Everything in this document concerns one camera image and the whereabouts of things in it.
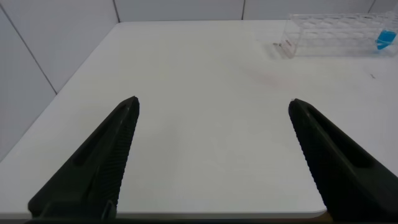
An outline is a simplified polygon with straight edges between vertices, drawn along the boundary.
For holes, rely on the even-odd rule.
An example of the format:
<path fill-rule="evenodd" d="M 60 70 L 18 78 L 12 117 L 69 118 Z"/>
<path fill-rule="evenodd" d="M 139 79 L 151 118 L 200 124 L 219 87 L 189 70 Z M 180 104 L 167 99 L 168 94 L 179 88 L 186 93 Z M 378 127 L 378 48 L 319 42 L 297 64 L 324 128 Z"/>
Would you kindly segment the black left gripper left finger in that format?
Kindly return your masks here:
<path fill-rule="evenodd" d="M 34 218 L 114 218 L 140 104 L 115 109 L 31 198 Z"/>

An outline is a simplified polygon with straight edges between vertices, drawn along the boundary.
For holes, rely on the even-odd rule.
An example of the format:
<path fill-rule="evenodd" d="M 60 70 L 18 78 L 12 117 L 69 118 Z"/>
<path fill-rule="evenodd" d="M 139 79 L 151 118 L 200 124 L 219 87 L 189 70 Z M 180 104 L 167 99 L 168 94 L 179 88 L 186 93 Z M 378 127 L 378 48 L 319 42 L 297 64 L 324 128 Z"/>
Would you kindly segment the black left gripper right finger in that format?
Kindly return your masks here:
<path fill-rule="evenodd" d="M 311 104 L 289 103 L 289 117 L 332 219 L 397 221 L 397 176 Z"/>

